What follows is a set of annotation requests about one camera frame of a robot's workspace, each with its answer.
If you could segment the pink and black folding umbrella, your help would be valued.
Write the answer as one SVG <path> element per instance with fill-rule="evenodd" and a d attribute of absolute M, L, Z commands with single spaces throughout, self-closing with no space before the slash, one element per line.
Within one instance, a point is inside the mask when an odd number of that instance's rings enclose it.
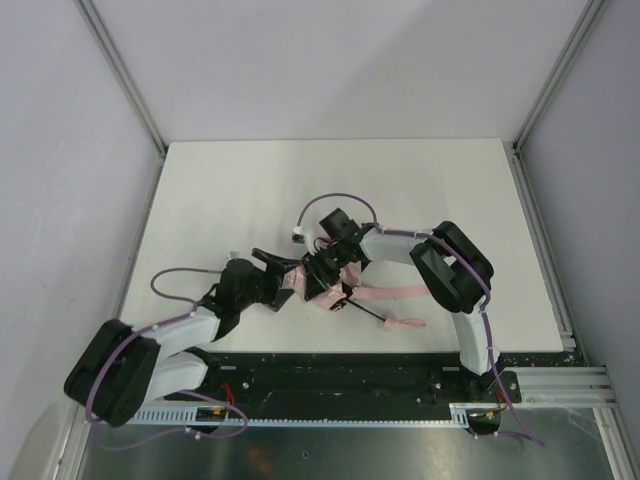
<path fill-rule="evenodd" d="M 349 242 L 350 244 L 355 244 L 359 247 L 358 243 L 353 239 L 344 240 L 329 237 L 314 238 L 313 236 L 312 238 L 313 241 L 311 244 L 303 244 L 307 248 L 307 252 L 305 254 L 316 253 L 319 249 L 324 248 L 333 242 Z M 366 257 L 365 254 L 364 256 L 364 261 L 350 263 L 341 270 L 339 283 L 330 287 L 326 293 L 316 297 L 314 300 L 306 302 L 313 302 L 320 308 L 327 311 L 338 311 L 346 305 L 351 305 L 360 310 L 364 310 L 365 307 L 358 303 L 360 300 L 395 300 L 427 296 L 430 294 L 430 291 L 424 285 L 397 288 L 378 288 L 363 285 L 362 273 L 364 268 L 371 263 L 371 260 Z M 302 267 L 302 257 L 299 261 L 300 265 L 287 275 L 286 280 L 288 285 L 295 290 L 295 293 L 299 294 L 303 298 L 305 272 Z"/>

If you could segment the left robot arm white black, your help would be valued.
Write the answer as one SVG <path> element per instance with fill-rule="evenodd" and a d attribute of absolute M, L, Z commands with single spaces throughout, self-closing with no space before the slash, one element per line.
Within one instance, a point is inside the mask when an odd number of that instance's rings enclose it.
<path fill-rule="evenodd" d="M 106 321 L 67 376 L 65 395 L 89 420 L 120 427 L 148 402 L 199 388 L 209 365 L 197 347 L 228 335 L 249 307 L 277 312 L 295 293 L 300 261 L 259 249 L 251 255 L 229 260 L 200 299 L 184 300 L 183 314 L 139 327 Z"/>

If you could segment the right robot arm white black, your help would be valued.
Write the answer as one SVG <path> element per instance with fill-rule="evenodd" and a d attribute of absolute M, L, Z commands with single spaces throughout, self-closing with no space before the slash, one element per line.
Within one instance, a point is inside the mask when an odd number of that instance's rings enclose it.
<path fill-rule="evenodd" d="M 337 286 L 351 264 L 411 265 L 432 298 L 451 314 L 462 367 L 478 376 L 496 370 L 500 352 L 486 316 L 494 268 L 458 225 L 443 221 L 426 231 L 389 229 L 376 221 L 358 224 L 341 209 L 320 225 L 328 244 L 301 258 L 307 301 Z"/>

